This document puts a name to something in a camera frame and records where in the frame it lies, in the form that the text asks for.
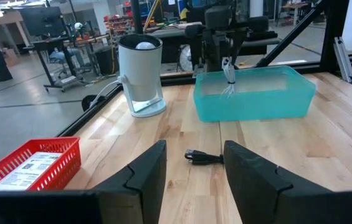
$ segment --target doorway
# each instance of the doorway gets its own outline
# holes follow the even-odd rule
[[[17,55],[29,53],[28,50],[24,50],[26,44],[15,22],[0,25],[0,47],[13,49]]]

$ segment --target turquoise bin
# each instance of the turquoise bin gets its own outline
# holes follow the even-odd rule
[[[201,121],[296,118],[307,114],[315,85],[293,68],[274,66],[235,71],[235,94],[224,72],[196,77],[194,101]]]

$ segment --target wooden table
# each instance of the wooden table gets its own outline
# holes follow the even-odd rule
[[[101,36],[96,37],[96,38],[91,37],[91,38],[89,38],[89,39],[76,40],[76,41],[75,41],[75,45],[76,45],[76,46],[79,46],[79,45],[86,45],[86,44],[95,42],[95,40],[97,40],[97,41],[102,41],[102,39],[107,39],[107,38],[109,38],[109,35],[108,35],[108,34],[101,35]],[[65,44],[65,45],[66,45],[66,44],[69,45],[69,44],[72,44],[72,43],[73,43],[73,42],[70,42],[69,40],[64,41],[64,44]]]
[[[284,9],[294,9],[293,11],[293,25],[296,25],[296,22],[298,21],[298,10],[303,7],[303,6],[307,6],[308,3],[304,2],[304,3],[296,3],[296,4],[286,4],[284,6],[282,6],[282,8]]]
[[[241,223],[223,166],[192,166],[184,158],[186,149],[218,155],[225,140],[331,190],[352,190],[352,85],[328,73],[305,77],[317,91],[304,118],[203,123],[194,85],[164,87],[166,111],[134,118],[119,94],[77,133],[82,168],[67,189],[94,187],[165,139],[160,223]]]

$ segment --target table leg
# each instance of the table leg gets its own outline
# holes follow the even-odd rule
[[[298,9],[296,8],[295,11],[293,12],[293,25],[295,26],[297,21],[298,21]]]
[[[74,67],[74,64],[73,64],[73,62],[72,62],[72,56],[70,56],[70,54],[69,54],[69,52],[68,52],[68,48],[65,47],[64,43],[62,43],[62,51],[64,52],[65,60],[66,60],[66,63],[68,64],[68,66],[69,66],[70,73],[71,73],[74,77],[77,77],[77,76],[76,76],[75,67]]]
[[[87,51],[87,55],[88,55],[88,59],[90,59],[90,63],[91,63],[91,66],[93,67],[93,72],[96,76],[100,76],[100,74],[98,73],[97,71],[97,68],[96,68],[96,61],[94,60],[94,55],[92,55],[92,52],[93,52],[93,45],[89,42],[88,45],[85,45],[86,46],[86,51]]]
[[[37,55],[39,56],[41,65],[42,65],[43,68],[44,68],[44,72],[45,72],[45,74],[47,75],[47,78],[49,79],[50,84],[53,86],[53,85],[54,85],[54,81],[52,80],[52,77],[51,77],[51,75],[50,75],[50,71],[49,71],[49,69],[47,68],[47,65],[46,65],[45,62],[44,62],[43,56],[41,55],[40,50],[36,50],[36,52],[37,52]]]

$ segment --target red plastic basket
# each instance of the red plastic basket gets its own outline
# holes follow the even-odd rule
[[[27,189],[61,190],[82,165],[79,137],[32,139],[0,161],[0,180],[36,152],[61,152],[62,155]]]

